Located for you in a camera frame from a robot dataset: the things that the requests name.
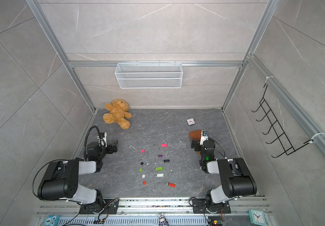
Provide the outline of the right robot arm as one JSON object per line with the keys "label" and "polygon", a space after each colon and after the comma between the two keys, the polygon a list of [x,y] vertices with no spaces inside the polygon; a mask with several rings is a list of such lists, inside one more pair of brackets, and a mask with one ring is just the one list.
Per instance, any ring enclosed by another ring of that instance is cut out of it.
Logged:
{"label": "right robot arm", "polygon": [[257,193],[256,182],[243,158],[215,159],[215,142],[209,139],[204,142],[193,139],[191,148],[200,153],[199,164],[205,173],[220,176],[221,184],[205,196],[207,208]]}

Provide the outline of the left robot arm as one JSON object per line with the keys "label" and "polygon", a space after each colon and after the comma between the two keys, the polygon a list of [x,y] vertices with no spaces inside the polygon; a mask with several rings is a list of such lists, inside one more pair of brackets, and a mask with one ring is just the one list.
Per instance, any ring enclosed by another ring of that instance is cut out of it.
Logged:
{"label": "left robot arm", "polygon": [[83,157],[71,160],[53,160],[44,165],[46,171],[38,189],[32,193],[42,201],[67,200],[83,206],[105,205],[102,194],[79,184],[79,176],[100,172],[103,159],[117,152],[118,141],[107,141],[107,133],[100,132],[97,126],[89,128],[83,145]]}

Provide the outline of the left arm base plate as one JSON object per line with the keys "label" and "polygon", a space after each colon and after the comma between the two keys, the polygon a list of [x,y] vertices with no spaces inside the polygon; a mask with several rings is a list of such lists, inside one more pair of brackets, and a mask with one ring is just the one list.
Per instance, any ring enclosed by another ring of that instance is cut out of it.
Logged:
{"label": "left arm base plate", "polygon": [[81,205],[80,214],[116,214],[119,206],[119,198],[104,199],[92,204]]}

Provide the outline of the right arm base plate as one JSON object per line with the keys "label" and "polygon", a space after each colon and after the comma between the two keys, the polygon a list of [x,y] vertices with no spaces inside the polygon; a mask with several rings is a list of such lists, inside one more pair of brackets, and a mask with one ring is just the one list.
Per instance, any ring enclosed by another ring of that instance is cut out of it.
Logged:
{"label": "right arm base plate", "polygon": [[203,198],[192,197],[189,199],[189,205],[193,208],[195,214],[207,214],[207,213],[219,213],[229,214],[231,213],[230,205],[228,202],[211,204]]}

